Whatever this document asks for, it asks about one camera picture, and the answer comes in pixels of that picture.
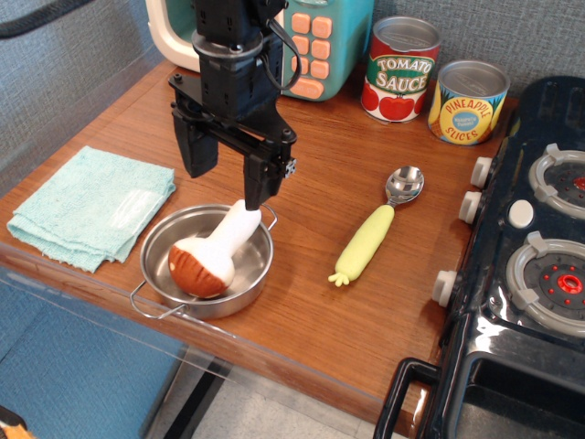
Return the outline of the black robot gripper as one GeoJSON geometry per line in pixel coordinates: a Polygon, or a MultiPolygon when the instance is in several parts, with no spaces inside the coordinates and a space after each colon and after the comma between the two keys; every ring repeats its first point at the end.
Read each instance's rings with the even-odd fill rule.
{"type": "Polygon", "coordinates": [[[201,177],[218,164],[220,144],[234,149],[244,157],[249,211],[276,196],[294,171],[291,150],[297,136],[276,109],[287,88],[283,48],[291,43],[281,30],[256,30],[229,42],[196,31],[192,45],[199,77],[176,74],[169,80],[175,91],[175,137],[186,172],[201,177]]]}

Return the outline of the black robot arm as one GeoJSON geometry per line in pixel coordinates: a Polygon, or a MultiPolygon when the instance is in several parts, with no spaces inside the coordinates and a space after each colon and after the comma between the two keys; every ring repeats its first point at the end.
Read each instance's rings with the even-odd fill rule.
{"type": "Polygon", "coordinates": [[[184,167],[201,177],[218,163],[226,145],[243,157],[248,210],[275,196],[294,171],[297,134],[277,110],[277,101],[301,77],[283,77],[283,50],[299,53],[276,17],[285,1],[197,1],[192,46],[199,77],[176,74],[169,84],[175,137],[184,167]]]}

